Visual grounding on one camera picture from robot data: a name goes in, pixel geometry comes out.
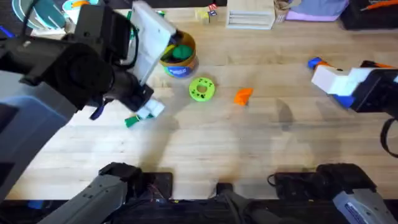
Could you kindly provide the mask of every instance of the wooden table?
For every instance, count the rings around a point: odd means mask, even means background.
[[[307,68],[314,56],[343,69],[362,60],[398,65],[398,33],[312,22],[231,30],[224,28],[224,12],[219,22],[203,26],[193,9],[167,9],[167,17],[195,38],[200,66],[183,80],[155,69],[149,85],[165,111],[128,129],[124,119],[131,113],[120,103],[108,105],[94,122],[88,119],[93,108],[85,108],[40,151],[8,198],[69,199],[110,162],[173,172],[174,198],[207,198],[218,180],[234,182],[247,197],[275,198],[266,177],[276,170],[352,162],[383,197],[398,198],[398,160],[378,138],[388,116],[343,110],[312,85]],[[216,83],[211,101],[190,98],[195,77]],[[233,103],[243,87],[254,88],[246,107]],[[397,134],[393,126],[392,149]]]

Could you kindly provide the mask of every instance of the blue label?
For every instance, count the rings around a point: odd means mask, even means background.
[[[170,74],[177,77],[177,78],[183,78],[188,76],[191,72],[192,69],[190,67],[167,67],[169,70]]]

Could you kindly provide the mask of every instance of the green lid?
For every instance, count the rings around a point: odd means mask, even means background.
[[[180,60],[185,60],[189,57],[191,57],[193,53],[193,50],[191,47],[187,45],[178,45],[176,48],[173,50],[173,57],[176,59]]]

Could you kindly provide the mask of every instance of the orange block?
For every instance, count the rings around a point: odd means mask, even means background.
[[[253,93],[252,88],[244,88],[239,90],[235,95],[234,103],[241,106],[245,106],[248,103],[249,97],[251,96],[252,93]]]
[[[76,2],[72,3],[72,8],[80,7],[80,6],[85,5],[85,4],[90,4],[90,2],[88,2],[88,1],[76,1]]]

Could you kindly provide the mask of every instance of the green ring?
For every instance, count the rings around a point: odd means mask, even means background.
[[[201,93],[198,91],[198,86],[204,86],[206,87],[206,92]],[[199,77],[194,79],[194,81],[191,82],[191,84],[189,84],[189,94],[190,96],[199,102],[206,102],[208,100],[210,100],[213,95],[214,92],[216,91],[216,87],[214,85],[214,83],[208,79],[208,78],[204,78],[204,77]]]

